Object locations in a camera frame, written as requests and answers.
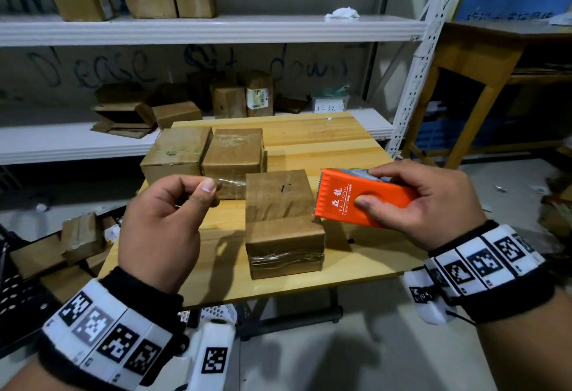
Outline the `person's right hand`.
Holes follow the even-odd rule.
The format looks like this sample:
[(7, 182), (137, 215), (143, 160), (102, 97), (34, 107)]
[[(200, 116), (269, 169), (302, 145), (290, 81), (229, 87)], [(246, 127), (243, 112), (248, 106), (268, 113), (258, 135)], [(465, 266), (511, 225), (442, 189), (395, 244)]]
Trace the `person's right hand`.
[(384, 227), (404, 234), (422, 250), (444, 246), (488, 220), (470, 178), (460, 170), (402, 159), (368, 172), (416, 189), (419, 197), (404, 208), (409, 214), (409, 223)]

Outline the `person's left hand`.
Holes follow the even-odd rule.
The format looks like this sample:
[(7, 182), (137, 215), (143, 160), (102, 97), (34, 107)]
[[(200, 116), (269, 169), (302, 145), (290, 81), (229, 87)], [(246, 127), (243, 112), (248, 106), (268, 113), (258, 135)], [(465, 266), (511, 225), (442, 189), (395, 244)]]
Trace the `person's left hand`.
[(176, 294), (195, 267), (200, 253), (201, 225), (177, 219), (187, 200), (180, 178), (155, 181), (127, 205), (119, 235), (118, 266), (148, 286)]

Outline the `orange cutter box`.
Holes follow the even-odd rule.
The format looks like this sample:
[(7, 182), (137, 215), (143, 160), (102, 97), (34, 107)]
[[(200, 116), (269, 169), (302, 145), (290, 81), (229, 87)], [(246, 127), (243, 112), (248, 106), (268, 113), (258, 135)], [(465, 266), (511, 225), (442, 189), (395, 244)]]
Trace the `orange cutter box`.
[(355, 198), (371, 195), (376, 199), (405, 208), (419, 197), (409, 186), (391, 182), (388, 177), (377, 178), (366, 169), (328, 168), (321, 172), (313, 215), (331, 221), (340, 221), (359, 226), (381, 228), (361, 208)]

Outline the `person's right forearm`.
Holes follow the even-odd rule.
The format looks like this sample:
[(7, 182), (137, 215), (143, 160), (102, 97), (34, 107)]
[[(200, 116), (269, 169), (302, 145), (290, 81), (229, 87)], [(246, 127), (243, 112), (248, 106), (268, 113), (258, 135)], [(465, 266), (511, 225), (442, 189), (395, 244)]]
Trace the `person's right forearm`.
[(572, 297), (476, 326), (498, 391), (572, 391)]

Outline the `taped brown cardboard box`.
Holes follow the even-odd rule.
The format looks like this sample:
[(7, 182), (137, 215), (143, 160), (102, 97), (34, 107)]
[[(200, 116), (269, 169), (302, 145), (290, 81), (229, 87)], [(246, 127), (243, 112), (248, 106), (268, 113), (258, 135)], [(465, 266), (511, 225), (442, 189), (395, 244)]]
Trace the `taped brown cardboard box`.
[(326, 234), (305, 170), (249, 173), (245, 247), (253, 280), (322, 271)]
[(262, 129), (216, 129), (201, 170), (220, 185), (219, 200), (244, 200), (247, 174), (265, 171)]
[(164, 129), (140, 163), (147, 184), (170, 175), (201, 176), (212, 137), (211, 127)]

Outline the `cluster of shelf cardboard boxes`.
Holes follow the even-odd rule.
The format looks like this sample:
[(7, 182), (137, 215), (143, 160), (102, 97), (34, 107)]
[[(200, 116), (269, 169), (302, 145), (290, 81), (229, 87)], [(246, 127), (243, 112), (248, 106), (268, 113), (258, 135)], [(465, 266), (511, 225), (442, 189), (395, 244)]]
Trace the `cluster of shelf cardboard boxes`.
[(299, 114), (310, 95), (286, 97), (275, 90), (271, 75), (246, 70), (235, 76), (207, 70), (187, 74), (186, 81), (162, 83), (148, 91), (135, 81), (103, 84), (95, 91), (92, 111), (99, 120), (91, 131), (141, 139), (170, 128), (174, 122), (272, 116), (276, 112)]

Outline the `right marker wristband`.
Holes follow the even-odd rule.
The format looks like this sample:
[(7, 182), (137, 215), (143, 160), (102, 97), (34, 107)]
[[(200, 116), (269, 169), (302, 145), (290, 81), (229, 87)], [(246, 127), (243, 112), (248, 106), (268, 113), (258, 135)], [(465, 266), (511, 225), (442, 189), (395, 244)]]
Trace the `right marker wristband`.
[(545, 262), (509, 225), (487, 221), (431, 251), (425, 268), (448, 304), (483, 324), (550, 301), (556, 283)]

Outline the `marker wristband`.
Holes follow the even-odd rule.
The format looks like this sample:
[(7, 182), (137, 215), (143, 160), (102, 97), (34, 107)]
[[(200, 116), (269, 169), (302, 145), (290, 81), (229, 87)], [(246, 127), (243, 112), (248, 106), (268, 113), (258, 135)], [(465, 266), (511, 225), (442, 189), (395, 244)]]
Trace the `marker wristband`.
[(41, 366), (87, 391), (149, 387), (189, 343), (179, 312), (183, 297), (166, 294), (120, 267), (91, 279), (42, 327)]
[(550, 301), (556, 283), (545, 262), (509, 225), (487, 221), (431, 251), (425, 268), (448, 304), (483, 324)]

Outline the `crushed small cardboard box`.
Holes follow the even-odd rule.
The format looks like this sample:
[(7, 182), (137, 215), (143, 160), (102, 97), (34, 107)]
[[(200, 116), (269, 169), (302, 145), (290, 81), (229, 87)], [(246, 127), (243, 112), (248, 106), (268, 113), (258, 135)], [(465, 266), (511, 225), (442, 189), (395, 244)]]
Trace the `crushed small cardboard box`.
[(61, 256), (68, 265), (103, 252), (105, 246), (102, 225), (95, 213), (90, 212), (62, 223)]

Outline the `white metal shelving unit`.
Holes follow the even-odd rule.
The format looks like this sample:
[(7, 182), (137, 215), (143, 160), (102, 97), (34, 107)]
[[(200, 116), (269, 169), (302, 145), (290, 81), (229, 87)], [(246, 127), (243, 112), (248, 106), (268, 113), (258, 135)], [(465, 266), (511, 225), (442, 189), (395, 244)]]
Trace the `white metal shelving unit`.
[[(353, 21), (326, 22), (322, 15), (222, 16), (214, 19), (133, 19), (111, 22), (65, 22), (55, 14), (0, 16), (1, 47), (126, 46), (189, 44), (274, 44), (326, 42), (418, 42), (414, 60), (392, 123), (360, 114), (362, 126), (376, 139), (394, 137), (405, 109), (415, 104), (417, 77), (430, 64), (451, 0), (429, 0), (422, 19), (362, 15)], [(143, 155), (153, 134), (133, 143), (128, 138), (89, 138), (85, 122), (0, 128), (0, 165), (62, 162)]]

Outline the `left marker wristband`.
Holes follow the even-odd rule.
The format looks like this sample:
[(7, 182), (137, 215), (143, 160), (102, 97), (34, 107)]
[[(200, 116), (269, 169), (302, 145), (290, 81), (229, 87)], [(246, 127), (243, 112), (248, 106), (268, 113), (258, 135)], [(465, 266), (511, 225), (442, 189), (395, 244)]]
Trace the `left marker wristband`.
[(149, 387), (189, 343), (179, 312), (183, 297), (166, 294), (120, 267), (91, 279), (42, 327), (41, 366), (87, 391)]

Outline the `flattened cardboard pile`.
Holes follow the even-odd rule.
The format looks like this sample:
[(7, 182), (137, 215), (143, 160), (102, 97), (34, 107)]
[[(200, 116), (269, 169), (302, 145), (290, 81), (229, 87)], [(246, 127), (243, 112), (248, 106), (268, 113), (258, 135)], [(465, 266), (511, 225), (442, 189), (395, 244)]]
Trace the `flattened cardboard pile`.
[(112, 216), (100, 217), (106, 246), (103, 252), (68, 265), (61, 256), (61, 230), (49, 235), (29, 246), (11, 252), (18, 272), (24, 280), (38, 278), (40, 283), (59, 302), (68, 301), (90, 279), (95, 278), (101, 270), (112, 245), (118, 239), (121, 220)]

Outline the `wooden desk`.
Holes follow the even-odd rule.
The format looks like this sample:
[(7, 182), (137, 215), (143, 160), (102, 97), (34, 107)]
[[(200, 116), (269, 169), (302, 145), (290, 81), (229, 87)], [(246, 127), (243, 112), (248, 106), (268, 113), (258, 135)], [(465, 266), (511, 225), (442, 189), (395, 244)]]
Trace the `wooden desk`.
[[(444, 167), (455, 170), (462, 160), (475, 153), (506, 153), (533, 149), (555, 148), (562, 140), (545, 142), (523, 142), (518, 144), (493, 145), (472, 149), (491, 108), (505, 86), (521, 83), (572, 82), (571, 74), (540, 75), (515, 73), (517, 63), (529, 45), (545, 42), (572, 43), (572, 26), (550, 25), (546, 20), (532, 21), (483, 21), (477, 23), (446, 24), (440, 34), (433, 58), (423, 66), (417, 77), (424, 78), (419, 90), (413, 90), (415, 104), (405, 109), (406, 117), (398, 120), (394, 137), (396, 144), (390, 148), (400, 150), (400, 157), (409, 159), (415, 155), (419, 162), (436, 166), (435, 157), (445, 157)], [(416, 137), (422, 124), (427, 106), (433, 95), (440, 73), (454, 72), (483, 85), (468, 120), (451, 149), (422, 151), (416, 144)]]

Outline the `crumpled white tissue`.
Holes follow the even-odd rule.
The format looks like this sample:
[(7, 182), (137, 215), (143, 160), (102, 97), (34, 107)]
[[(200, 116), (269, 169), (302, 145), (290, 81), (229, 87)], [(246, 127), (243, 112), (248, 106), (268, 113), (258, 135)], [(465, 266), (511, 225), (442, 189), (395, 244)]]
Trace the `crumpled white tissue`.
[(360, 15), (357, 12), (357, 10), (355, 10), (351, 7), (338, 8), (338, 9), (334, 10), (333, 12), (328, 13), (324, 16), (324, 20), (326, 22), (339, 21), (339, 20), (353, 21), (353, 20), (357, 20), (359, 18), (360, 18)]

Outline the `blue board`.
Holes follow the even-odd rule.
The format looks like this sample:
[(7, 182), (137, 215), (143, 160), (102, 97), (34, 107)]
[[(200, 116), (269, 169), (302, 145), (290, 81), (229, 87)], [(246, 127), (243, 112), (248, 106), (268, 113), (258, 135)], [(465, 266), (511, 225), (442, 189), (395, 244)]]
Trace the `blue board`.
[(571, 8), (572, 0), (459, 0), (452, 21), (539, 21)]

